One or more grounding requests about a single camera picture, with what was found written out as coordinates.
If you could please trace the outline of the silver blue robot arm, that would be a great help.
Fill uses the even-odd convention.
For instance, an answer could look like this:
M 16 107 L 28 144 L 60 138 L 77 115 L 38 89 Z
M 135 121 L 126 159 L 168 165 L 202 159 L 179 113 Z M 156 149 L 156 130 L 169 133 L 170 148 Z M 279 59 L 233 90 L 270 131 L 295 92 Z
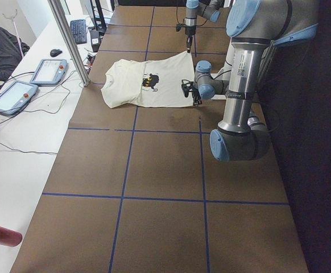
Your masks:
M 185 18 L 183 23 L 179 25 L 179 29 L 185 28 L 187 36 L 186 48 L 187 52 L 191 52 L 193 37 L 196 34 L 197 17 L 203 17 L 208 21 L 215 23 L 220 17 L 220 7 L 222 1 L 212 0 L 208 5 L 201 3 L 198 0 L 187 0 L 185 7 Z
M 223 119 L 210 133 L 210 148 L 220 161 L 255 160 L 270 146 L 267 127 L 251 106 L 264 50 L 291 46 L 314 38 L 318 26 L 318 1 L 236 1 L 227 22 L 228 54 L 233 55 L 230 77 L 217 80 L 211 64 L 199 61 L 194 87 L 202 99 L 226 97 Z

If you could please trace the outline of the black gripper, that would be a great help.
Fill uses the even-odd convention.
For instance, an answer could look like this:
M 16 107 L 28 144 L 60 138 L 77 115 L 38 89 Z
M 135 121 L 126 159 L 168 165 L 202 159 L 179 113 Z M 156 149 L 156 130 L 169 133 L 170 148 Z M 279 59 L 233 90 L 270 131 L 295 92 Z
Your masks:
M 198 90 L 194 90 L 192 92 L 192 98 L 193 98 L 193 106 L 202 105 L 202 99 L 200 97 Z
M 192 42 L 193 42 L 193 35 L 192 34 L 187 34 L 186 48 L 187 48 L 188 53 L 191 53 Z

